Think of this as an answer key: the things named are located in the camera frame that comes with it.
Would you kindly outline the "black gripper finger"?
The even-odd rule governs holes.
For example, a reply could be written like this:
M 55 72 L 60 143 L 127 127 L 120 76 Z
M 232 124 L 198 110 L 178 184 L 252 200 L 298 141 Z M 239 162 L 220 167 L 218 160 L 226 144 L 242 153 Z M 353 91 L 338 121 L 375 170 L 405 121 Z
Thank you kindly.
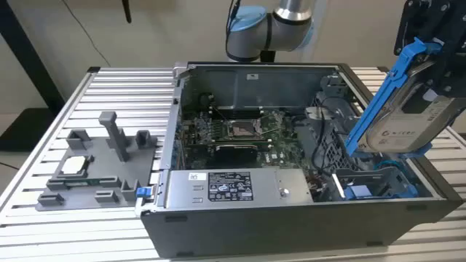
M 439 96 L 465 97 L 465 38 L 447 41 L 437 55 L 433 90 Z

